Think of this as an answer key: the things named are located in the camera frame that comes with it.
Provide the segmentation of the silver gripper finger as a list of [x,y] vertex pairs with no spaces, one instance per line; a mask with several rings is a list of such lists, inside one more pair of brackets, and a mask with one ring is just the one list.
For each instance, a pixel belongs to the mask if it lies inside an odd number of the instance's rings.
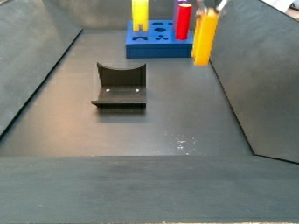
[[221,0],[216,6],[216,11],[221,12],[221,10],[224,9],[225,4],[228,3],[228,0]]
[[208,8],[204,4],[204,0],[196,0],[196,5],[197,5],[197,13],[198,14],[205,14],[208,11]]

